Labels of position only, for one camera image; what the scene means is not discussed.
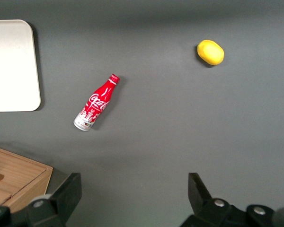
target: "bottle cap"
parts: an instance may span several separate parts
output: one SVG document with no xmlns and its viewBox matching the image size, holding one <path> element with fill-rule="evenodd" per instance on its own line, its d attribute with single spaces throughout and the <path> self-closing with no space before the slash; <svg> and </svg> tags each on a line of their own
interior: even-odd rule
<svg viewBox="0 0 284 227">
<path fill-rule="evenodd" d="M 112 74 L 110 76 L 110 79 L 115 82 L 116 84 L 120 81 L 120 78 L 118 76 L 116 76 L 115 74 Z"/>
</svg>

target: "coca-cola logo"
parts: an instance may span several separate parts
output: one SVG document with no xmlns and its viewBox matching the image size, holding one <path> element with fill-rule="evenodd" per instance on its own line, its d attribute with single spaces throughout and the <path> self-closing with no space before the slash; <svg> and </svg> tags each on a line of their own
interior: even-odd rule
<svg viewBox="0 0 284 227">
<path fill-rule="evenodd" d="M 109 103 L 108 102 L 104 102 L 102 101 L 101 99 L 99 99 L 99 94 L 93 94 L 90 98 L 89 98 L 89 101 L 90 101 L 90 107 L 91 106 L 94 106 L 100 110 L 104 110 L 105 107 L 107 106 L 107 104 Z"/>
</svg>

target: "red aluminum bottle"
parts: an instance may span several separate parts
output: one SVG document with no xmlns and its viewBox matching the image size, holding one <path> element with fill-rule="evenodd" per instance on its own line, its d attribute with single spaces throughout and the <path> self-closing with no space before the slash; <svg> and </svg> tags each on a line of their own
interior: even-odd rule
<svg viewBox="0 0 284 227">
<path fill-rule="evenodd" d="M 74 125 L 82 131 L 88 131 L 95 123 L 102 111 L 110 101 L 115 86 L 120 78 L 112 74 L 108 81 L 99 87 L 89 98 L 83 110 L 74 120 Z"/>
</svg>

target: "wooden box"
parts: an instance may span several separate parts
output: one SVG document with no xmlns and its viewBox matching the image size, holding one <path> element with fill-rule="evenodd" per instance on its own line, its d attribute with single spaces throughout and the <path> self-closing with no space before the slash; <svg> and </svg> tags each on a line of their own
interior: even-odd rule
<svg viewBox="0 0 284 227">
<path fill-rule="evenodd" d="M 18 211 L 44 195 L 53 168 L 0 149 L 0 205 Z"/>
</svg>

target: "bottle neck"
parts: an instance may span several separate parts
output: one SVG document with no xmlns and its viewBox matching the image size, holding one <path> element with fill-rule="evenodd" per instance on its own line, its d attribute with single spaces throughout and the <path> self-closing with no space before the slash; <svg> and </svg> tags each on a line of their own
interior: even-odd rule
<svg viewBox="0 0 284 227">
<path fill-rule="evenodd" d="M 117 85 L 117 83 L 115 83 L 114 81 L 112 81 L 111 79 L 108 79 L 108 81 L 107 82 L 110 82 L 110 83 L 112 83 L 112 84 L 114 84 L 114 85 Z"/>
</svg>

